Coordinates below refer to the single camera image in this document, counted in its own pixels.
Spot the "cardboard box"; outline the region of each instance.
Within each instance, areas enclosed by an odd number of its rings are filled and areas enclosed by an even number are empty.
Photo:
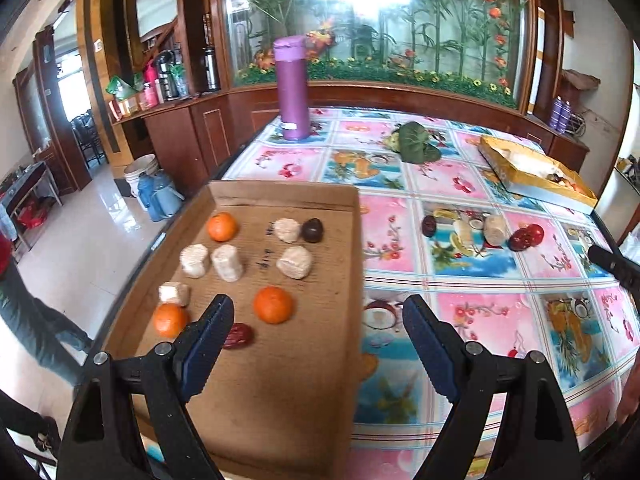
[[[530,196],[544,202],[558,204],[574,211],[580,211],[590,215],[598,201],[593,191],[584,183],[580,175],[575,171],[569,170],[564,164],[536,152],[527,146],[522,146],[517,142],[510,140],[497,139],[496,137],[482,136],[480,139],[480,153],[489,162],[495,173],[500,178],[504,187],[519,195]],[[573,189],[560,186],[546,178],[539,177],[530,173],[519,170],[497,150],[510,150],[511,152],[519,152],[530,158],[551,163],[559,168],[569,179],[573,180],[580,186],[586,194],[578,193]]]
[[[207,235],[205,223],[222,210],[240,225],[229,243],[238,247],[244,275],[227,283],[212,268],[199,280],[185,277],[180,250],[195,243],[210,250],[221,245]],[[300,223],[319,218],[324,224],[320,243],[297,242],[314,257],[303,280],[292,280],[275,266],[292,246],[269,234],[270,222],[282,217]],[[229,295],[235,321],[251,325],[255,341],[223,350],[204,391],[187,405],[207,450],[225,476],[338,480],[350,445],[360,368],[361,243],[356,187],[211,182],[146,263],[104,350],[125,358],[145,354],[162,341],[150,319],[163,282],[191,287],[188,311],[194,320],[215,294]],[[253,313],[254,295],[267,285],[294,297],[294,316],[281,325],[268,325]],[[144,400],[134,399],[134,405],[141,433],[153,439]]]

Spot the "chair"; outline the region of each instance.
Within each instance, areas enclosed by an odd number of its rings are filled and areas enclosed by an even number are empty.
[[[92,160],[97,160],[98,165],[100,165],[100,158],[104,157],[106,159],[107,156],[102,148],[102,143],[100,142],[100,137],[98,136],[97,129],[94,124],[94,119],[91,116],[87,118],[86,115],[87,114],[82,114],[71,119],[71,129],[76,137],[78,147],[82,152],[84,164],[87,169],[89,169],[89,163]],[[87,156],[88,150],[93,152],[92,156]]]

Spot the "white bucket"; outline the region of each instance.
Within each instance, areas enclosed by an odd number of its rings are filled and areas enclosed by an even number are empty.
[[[134,160],[124,170],[124,178],[131,188],[131,194],[138,199],[140,205],[146,210],[145,205],[140,201],[138,196],[138,182],[140,181],[140,175],[143,173],[149,176],[155,175],[160,170],[158,159],[151,153],[149,155],[143,155],[140,158]]]

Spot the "red shirt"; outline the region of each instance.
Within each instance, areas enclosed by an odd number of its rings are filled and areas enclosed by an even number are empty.
[[[9,266],[13,249],[14,247],[11,242],[0,234],[0,275],[2,275]]]

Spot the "person's hand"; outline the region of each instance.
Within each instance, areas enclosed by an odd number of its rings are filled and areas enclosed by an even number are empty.
[[[626,380],[624,389],[622,390],[622,399],[616,411],[616,420],[619,424],[623,424],[629,417],[633,415],[640,404],[640,349],[636,353],[636,361],[634,362],[629,378]]]

